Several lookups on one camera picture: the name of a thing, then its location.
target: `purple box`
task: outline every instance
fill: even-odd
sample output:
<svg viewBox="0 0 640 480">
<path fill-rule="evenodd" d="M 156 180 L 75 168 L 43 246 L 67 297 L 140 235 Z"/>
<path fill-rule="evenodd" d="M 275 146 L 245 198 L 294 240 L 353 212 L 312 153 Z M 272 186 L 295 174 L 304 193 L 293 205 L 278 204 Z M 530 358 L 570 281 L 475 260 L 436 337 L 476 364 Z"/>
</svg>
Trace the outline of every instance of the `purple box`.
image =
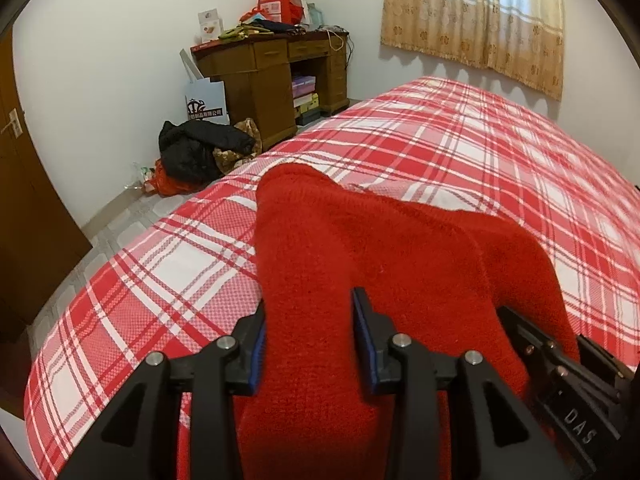
<svg viewBox="0 0 640 480">
<path fill-rule="evenodd" d="M 293 87 L 293 98 L 316 91 L 316 78 L 312 75 L 300 75 L 291 80 Z"/>
</svg>

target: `red and white plaid sheet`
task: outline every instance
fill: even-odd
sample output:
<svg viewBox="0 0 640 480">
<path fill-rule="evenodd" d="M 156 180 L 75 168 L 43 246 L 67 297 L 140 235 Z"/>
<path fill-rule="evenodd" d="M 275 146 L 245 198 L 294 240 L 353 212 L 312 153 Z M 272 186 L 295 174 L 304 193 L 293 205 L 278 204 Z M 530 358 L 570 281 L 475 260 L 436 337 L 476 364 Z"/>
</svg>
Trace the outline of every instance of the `red and white plaid sheet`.
<svg viewBox="0 0 640 480">
<path fill-rule="evenodd" d="M 551 257 L 575 332 L 638 363 L 640 192 L 552 121 L 425 77 L 277 145 L 96 274 L 31 371 L 28 439 L 44 478 L 55 478 L 145 355 L 196 352 L 255 309 L 255 190 L 283 162 L 309 164 L 347 187 L 515 219 Z"/>
</svg>

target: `curtain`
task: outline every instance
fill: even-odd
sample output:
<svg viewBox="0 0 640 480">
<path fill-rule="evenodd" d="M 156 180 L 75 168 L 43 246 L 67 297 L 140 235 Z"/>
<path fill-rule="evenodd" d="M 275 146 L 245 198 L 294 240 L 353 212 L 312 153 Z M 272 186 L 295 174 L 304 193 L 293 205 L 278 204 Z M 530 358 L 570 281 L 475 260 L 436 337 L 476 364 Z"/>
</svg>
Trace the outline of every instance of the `curtain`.
<svg viewBox="0 0 640 480">
<path fill-rule="evenodd" d="M 382 44 L 492 68 L 560 100 L 562 0 L 384 0 Z"/>
</svg>

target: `black jacket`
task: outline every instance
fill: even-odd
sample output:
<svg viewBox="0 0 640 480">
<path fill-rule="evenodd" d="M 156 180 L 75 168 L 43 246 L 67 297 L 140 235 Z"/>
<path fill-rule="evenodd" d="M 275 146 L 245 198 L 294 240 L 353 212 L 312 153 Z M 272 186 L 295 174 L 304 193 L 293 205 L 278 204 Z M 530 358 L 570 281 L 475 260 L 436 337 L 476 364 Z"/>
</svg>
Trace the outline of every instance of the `black jacket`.
<svg viewBox="0 0 640 480">
<path fill-rule="evenodd" d="M 255 139 L 233 126 L 192 119 L 180 126 L 165 121 L 158 145 L 166 174 L 192 184 L 204 184 L 222 176 L 213 149 L 249 155 Z"/>
</svg>

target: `metal screw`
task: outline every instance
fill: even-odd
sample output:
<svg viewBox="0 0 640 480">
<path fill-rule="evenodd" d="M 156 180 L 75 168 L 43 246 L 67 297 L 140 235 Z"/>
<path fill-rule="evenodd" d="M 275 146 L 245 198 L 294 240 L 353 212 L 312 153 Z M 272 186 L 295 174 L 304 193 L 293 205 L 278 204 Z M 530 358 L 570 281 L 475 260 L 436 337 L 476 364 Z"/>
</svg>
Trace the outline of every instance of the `metal screw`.
<svg viewBox="0 0 640 480">
<path fill-rule="evenodd" d="M 482 362 L 482 354 L 478 350 L 469 350 L 465 353 L 465 361 L 470 365 L 479 365 Z"/>
<path fill-rule="evenodd" d="M 407 334 L 398 333 L 391 338 L 391 342 L 400 348 L 405 348 L 411 344 L 411 338 Z"/>
<path fill-rule="evenodd" d="M 150 366 L 158 366 L 162 361 L 164 361 L 162 352 L 151 352 L 151 354 L 145 358 L 145 363 Z"/>
<path fill-rule="evenodd" d="M 230 335 L 223 335 L 216 341 L 216 345 L 223 350 L 230 350 L 236 345 L 236 338 Z"/>
</svg>

